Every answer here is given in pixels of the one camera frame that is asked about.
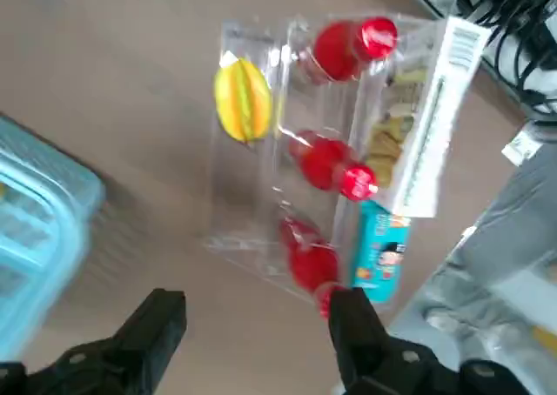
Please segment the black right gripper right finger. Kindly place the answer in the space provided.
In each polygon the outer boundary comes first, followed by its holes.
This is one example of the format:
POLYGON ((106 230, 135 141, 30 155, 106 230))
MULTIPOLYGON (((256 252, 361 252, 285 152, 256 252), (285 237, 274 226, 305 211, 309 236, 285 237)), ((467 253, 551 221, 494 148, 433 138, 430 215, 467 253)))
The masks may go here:
POLYGON ((433 351, 390 336, 360 288, 329 293, 328 327, 346 394, 525 394, 505 366, 472 358, 453 371, 433 351))

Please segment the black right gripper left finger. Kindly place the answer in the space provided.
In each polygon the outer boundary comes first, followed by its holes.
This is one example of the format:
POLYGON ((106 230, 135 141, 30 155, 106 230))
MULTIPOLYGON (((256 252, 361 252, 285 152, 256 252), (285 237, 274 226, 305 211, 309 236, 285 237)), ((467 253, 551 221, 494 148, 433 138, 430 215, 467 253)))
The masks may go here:
POLYGON ((110 337, 75 345, 41 370, 2 362, 2 394, 152 394, 187 330, 183 291, 154 289, 110 337))

